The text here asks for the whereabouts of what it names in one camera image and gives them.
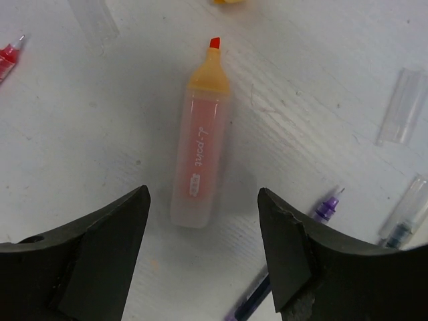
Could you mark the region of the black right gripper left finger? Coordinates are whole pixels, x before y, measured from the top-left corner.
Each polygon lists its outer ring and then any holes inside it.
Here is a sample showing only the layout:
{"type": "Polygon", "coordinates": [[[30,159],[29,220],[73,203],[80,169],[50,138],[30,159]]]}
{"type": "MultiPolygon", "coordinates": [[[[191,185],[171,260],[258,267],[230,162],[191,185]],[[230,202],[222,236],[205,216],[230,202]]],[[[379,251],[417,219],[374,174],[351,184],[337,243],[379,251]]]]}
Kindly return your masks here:
{"type": "Polygon", "coordinates": [[[61,227],[1,244],[2,320],[120,320],[144,235],[141,186],[61,227]]]}

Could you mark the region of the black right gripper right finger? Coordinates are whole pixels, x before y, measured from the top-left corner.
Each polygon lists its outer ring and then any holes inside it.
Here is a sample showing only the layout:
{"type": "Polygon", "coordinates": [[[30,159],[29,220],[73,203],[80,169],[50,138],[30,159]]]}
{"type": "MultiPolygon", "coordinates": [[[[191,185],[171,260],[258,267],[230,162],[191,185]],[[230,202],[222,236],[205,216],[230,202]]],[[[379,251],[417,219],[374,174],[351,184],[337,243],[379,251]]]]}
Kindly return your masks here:
{"type": "Polygon", "coordinates": [[[267,188],[257,196],[276,312],[283,320],[426,320],[427,247],[345,235],[267,188]]]}

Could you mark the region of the red gel pen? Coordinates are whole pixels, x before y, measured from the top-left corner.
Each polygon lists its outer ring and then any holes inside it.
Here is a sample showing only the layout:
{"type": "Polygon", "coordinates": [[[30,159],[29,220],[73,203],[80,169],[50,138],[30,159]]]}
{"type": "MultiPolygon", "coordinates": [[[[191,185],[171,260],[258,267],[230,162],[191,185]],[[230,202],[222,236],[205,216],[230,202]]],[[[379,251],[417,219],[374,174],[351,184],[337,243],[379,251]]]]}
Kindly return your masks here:
{"type": "Polygon", "coordinates": [[[1,49],[1,65],[0,65],[0,82],[2,83],[15,65],[18,63],[21,56],[21,51],[25,43],[25,35],[22,35],[14,42],[9,43],[1,49]]]}

